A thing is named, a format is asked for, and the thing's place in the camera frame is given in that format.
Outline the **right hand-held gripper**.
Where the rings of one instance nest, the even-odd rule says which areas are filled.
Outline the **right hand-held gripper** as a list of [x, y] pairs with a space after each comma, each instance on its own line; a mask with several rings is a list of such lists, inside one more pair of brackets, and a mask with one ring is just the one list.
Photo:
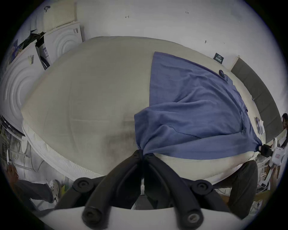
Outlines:
[[275, 191], [286, 169], [287, 146], [280, 147], [275, 138], [272, 146], [259, 145], [257, 151], [266, 158], [261, 167], [261, 188]]

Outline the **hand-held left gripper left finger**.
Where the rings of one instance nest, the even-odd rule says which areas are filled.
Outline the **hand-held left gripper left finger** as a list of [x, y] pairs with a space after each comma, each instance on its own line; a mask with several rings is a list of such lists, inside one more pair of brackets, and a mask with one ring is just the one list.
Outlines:
[[106, 176], [76, 179], [55, 210], [83, 206], [81, 218], [85, 225], [105, 225], [110, 212], [110, 202], [115, 197], [118, 187], [139, 168], [142, 157], [143, 151], [138, 149]]

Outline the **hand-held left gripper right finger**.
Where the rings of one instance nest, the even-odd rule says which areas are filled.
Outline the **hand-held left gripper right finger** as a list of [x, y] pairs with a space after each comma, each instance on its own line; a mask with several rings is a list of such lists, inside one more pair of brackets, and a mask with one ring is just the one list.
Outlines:
[[201, 208], [230, 213], [228, 206], [213, 185], [203, 179], [192, 181], [181, 178], [171, 167], [154, 154], [146, 154], [144, 163], [168, 189], [180, 225], [201, 225], [204, 214]]

